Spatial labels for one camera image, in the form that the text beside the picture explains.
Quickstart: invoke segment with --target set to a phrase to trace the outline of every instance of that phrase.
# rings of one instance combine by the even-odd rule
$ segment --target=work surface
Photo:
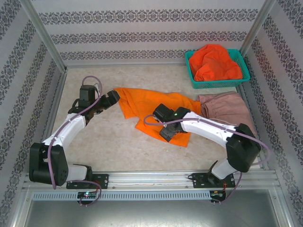
[[[103,94],[116,87],[197,95],[236,91],[234,87],[193,89],[186,66],[110,67],[69,69],[54,131],[66,118],[85,76],[98,77]],[[94,85],[94,79],[85,84]],[[201,136],[191,134],[187,148],[154,139],[135,129],[138,118],[125,119],[119,104],[95,115],[65,151],[69,164],[85,164],[94,171],[194,170],[208,169],[224,158],[226,150]]]

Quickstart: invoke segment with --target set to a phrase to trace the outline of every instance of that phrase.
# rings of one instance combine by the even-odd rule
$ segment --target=orange towel
[[[166,140],[159,135],[163,126],[150,126],[145,125],[143,122],[144,117],[152,114],[159,104],[163,103],[174,111],[182,106],[194,111],[196,114],[200,114],[201,112],[199,101],[194,101],[178,93],[165,94],[157,91],[122,87],[116,88],[115,91],[120,95],[119,104],[124,117],[126,119],[139,117],[136,129],[164,142],[166,142]],[[148,118],[147,121],[157,123],[152,117]],[[178,133],[169,143],[186,147],[189,137],[190,133]]]
[[[195,81],[242,79],[237,63],[220,45],[206,45],[188,60]]]

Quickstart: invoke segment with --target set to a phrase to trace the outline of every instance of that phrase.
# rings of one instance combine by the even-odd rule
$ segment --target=gray metal panel
[[[222,206],[206,201],[32,201],[27,227],[275,227],[267,190],[237,191]]]

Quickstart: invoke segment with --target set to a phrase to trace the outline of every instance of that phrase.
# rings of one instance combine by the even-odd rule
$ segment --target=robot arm
[[[69,181],[91,180],[92,178],[90,166],[68,165],[64,150],[67,149],[75,136],[85,128],[95,114],[100,114],[102,111],[108,109],[117,103],[120,98],[116,91],[110,91],[107,96],[103,95],[91,109],[72,119],[76,114],[96,101],[95,92],[96,88],[92,85],[81,86],[80,98],[75,100],[62,125],[67,121],[69,121],[69,124],[60,131],[52,145],[51,162],[55,184],[58,186]],[[30,148],[29,179],[33,182],[52,184],[48,167],[47,150],[57,131],[42,143],[34,143]]]
[[[160,131],[160,135],[166,141],[170,141],[177,133],[192,132],[226,148],[227,158],[216,161],[209,169],[208,181],[212,184],[216,184],[234,172],[247,172],[261,150],[258,143],[232,133],[235,131],[254,137],[245,124],[240,124],[237,127],[225,125],[201,117],[184,107],[179,107],[174,112],[163,104],[155,109],[153,115],[160,122],[177,120],[176,123],[164,125]]]

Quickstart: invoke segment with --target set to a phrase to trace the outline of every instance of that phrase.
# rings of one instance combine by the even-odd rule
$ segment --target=plastic basket
[[[214,87],[236,87],[239,84],[248,81],[250,79],[250,74],[244,63],[244,60],[238,50],[228,49],[228,54],[230,58],[235,61],[241,68],[243,79],[229,79],[229,80],[215,80],[215,81],[194,81],[193,73],[191,72],[188,59],[193,56],[195,51],[187,51],[185,53],[185,61],[188,70],[188,74],[194,89],[200,88],[214,88]]]

